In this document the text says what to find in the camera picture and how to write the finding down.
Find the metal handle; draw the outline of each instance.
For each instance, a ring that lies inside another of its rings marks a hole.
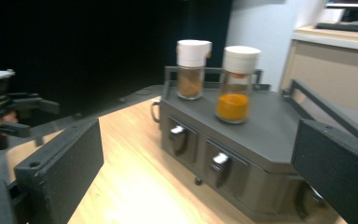
[[[296,194],[295,199],[295,207],[298,216],[304,220],[308,215],[308,211],[305,205],[305,198],[307,193],[312,195],[313,200],[316,201],[318,206],[324,206],[325,200],[324,198],[314,189],[312,188],[307,182],[303,181],[299,186]]]
[[[213,157],[211,169],[216,173],[215,186],[219,188],[224,184],[229,172],[230,159],[228,155],[220,152],[217,156]]]
[[[155,105],[159,106],[160,104],[160,100],[153,100],[153,104],[150,106],[150,113],[152,114],[152,119],[153,121],[155,121],[156,123],[159,123],[159,119],[156,117],[155,113],[154,113],[154,109],[153,107]]]
[[[172,142],[172,151],[175,156],[179,156],[185,152],[188,142],[188,131],[177,125],[171,129],[170,140]]]

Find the glass jar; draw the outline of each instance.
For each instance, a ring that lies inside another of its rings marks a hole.
[[[195,100],[202,96],[202,83],[204,79],[204,68],[191,68],[178,66],[178,96]]]
[[[227,123],[243,123],[249,117],[252,76],[260,50],[225,48],[216,116]]]
[[[177,95],[185,100],[202,96],[204,66],[212,43],[204,40],[180,40],[176,47],[178,65]]]

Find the orange powder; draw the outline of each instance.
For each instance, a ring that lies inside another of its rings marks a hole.
[[[222,119],[246,119],[249,114],[249,99],[242,94],[221,95],[216,112]]]

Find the black curtain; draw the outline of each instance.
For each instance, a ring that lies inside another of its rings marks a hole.
[[[10,92],[61,104],[59,116],[35,111],[25,123],[99,112],[162,84],[179,39],[212,41],[208,66],[220,66],[230,7],[224,0],[0,1],[0,70],[16,72]]]

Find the white jar lid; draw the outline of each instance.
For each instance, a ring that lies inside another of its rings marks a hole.
[[[177,64],[184,67],[202,67],[211,54],[212,42],[206,40],[179,40]]]
[[[228,72],[252,74],[261,51],[245,46],[225,47],[223,68]]]

